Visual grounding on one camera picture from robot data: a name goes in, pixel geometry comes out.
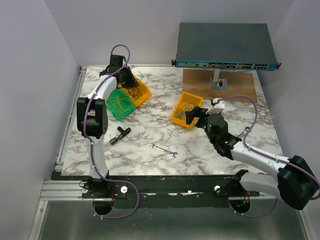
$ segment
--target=wrench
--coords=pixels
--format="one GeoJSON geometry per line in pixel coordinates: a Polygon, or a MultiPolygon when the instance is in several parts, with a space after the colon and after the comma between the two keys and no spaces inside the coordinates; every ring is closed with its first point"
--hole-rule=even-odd
{"type": "Polygon", "coordinates": [[[172,157],[174,157],[174,158],[176,158],[177,157],[177,155],[179,155],[177,152],[175,152],[175,151],[169,151],[169,150],[166,150],[166,149],[163,149],[163,148],[161,148],[161,147],[158,147],[158,146],[156,146],[154,143],[152,143],[151,145],[150,145],[150,148],[152,148],[152,149],[158,149],[158,150],[160,150],[160,151],[162,151],[162,152],[164,152],[164,153],[166,153],[166,154],[170,154],[172,157]]]}

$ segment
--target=gray wall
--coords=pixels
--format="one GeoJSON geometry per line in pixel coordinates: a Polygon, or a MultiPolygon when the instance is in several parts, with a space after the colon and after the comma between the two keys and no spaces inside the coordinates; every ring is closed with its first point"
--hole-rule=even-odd
{"type": "Polygon", "coordinates": [[[105,65],[123,43],[133,64],[171,64],[179,23],[267,23],[273,36],[293,0],[45,0],[81,65],[105,65]]]}
{"type": "Polygon", "coordinates": [[[43,0],[0,8],[0,238],[28,239],[79,74],[43,0]]]}
{"type": "MultiPolygon", "coordinates": [[[[282,66],[261,74],[284,154],[300,155],[320,179],[320,1],[295,0],[273,38],[282,66]]],[[[319,200],[308,212],[320,239],[319,200]]]]}

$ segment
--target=plastic basket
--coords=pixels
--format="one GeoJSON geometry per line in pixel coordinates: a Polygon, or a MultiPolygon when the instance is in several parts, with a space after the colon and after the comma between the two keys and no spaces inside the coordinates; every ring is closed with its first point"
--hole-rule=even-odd
{"type": "Polygon", "coordinates": [[[130,89],[122,88],[122,90],[131,98],[131,100],[133,101],[134,105],[136,107],[138,107],[144,101],[146,101],[148,98],[151,97],[151,92],[150,92],[148,86],[144,82],[139,80],[136,76],[134,76],[134,78],[139,83],[139,87],[137,87],[137,88],[139,88],[139,90],[141,92],[141,96],[138,99],[136,99],[136,98],[132,97],[130,89]]]}
{"type": "Polygon", "coordinates": [[[105,105],[118,120],[122,120],[136,109],[131,98],[118,88],[112,91],[105,105]]]}
{"type": "Polygon", "coordinates": [[[192,129],[197,119],[194,119],[191,124],[186,124],[186,115],[183,112],[191,111],[195,106],[201,107],[203,101],[204,101],[203,97],[183,91],[179,98],[178,103],[176,104],[173,110],[171,122],[173,122],[174,124],[183,126],[185,128],[192,129]]]}

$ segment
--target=white marble surface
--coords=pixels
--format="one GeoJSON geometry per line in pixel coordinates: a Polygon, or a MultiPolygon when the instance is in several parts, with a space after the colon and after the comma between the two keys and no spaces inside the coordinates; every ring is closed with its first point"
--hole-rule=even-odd
{"type": "MultiPolygon", "coordinates": [[[[99,72],[105,66],[88,67],[81,96],[85,97],[96,86],[99,72]]],[[[229,160],[216,153],[205,132],[200,128],[186,129],[173,124],[171,116],[182,93],[182,69],[171,66],[132,66],[133,74],[146,83],[152,96],[122,121],[107,110],[109,127],[104,138],[105,161],[110,175],[211,175],[235,174],[240,169],[261,172],[244,163],[229,160]],[[132,131],[115,145],[109,140],[119,134],[117,127],[130,127],[132,131]],[[150,148],[150,143],[178,152],[177,158],[150,148]]],[[[249,144],[276,155],[282,155],[278,137],[257,76],[252,71],[258,96],[259,117],[250,133],[249,144]]],[[[210,107],[205,100],[204,108],[210,107]]],[[[226,102],[223,112],[229,124],[229,132],[237,135],[249,127],[254,119],[251,103],[226,102]]],[[[62,175],[89,174],[89,158],[84,138],[77,130],[76,121],[64,161],[62,175]]]]}

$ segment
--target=yellow bin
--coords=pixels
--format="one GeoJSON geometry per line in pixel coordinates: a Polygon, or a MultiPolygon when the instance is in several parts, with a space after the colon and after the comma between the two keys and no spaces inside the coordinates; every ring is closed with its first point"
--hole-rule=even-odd
{"type": "Polygon", "coordinates": [[[142,82],[140,79],[138,79],[136,76],[134,76],[135,80],[139,83],[139,87],[141,89],[141,96],[138,99],[134,99],[132,97],[132,95],[130,94],[130,90],[126,89],[126,88],[121,88],[121,84],[118,85],[118,87],[121,88],[122,91],[125,92],[125,94],[127,94],[131,100],[133,101],[134,105],[136,107],[138,107],[139,105],[141,105],[145,100],[147,100],[148,98],[151,97],[151,92],[148,88],[148,86],[142,82]]]}
{"type": "Polygon", "coordinates": [[[203,97],[183,91],[173,110],[171,122],[181,125],[185,128],[192,129],[197,119],[195,118],[191,124],[186,124],[186,114],[184,112],[191,111],[195,106],[201,107],[203,102],[203,97]]]}

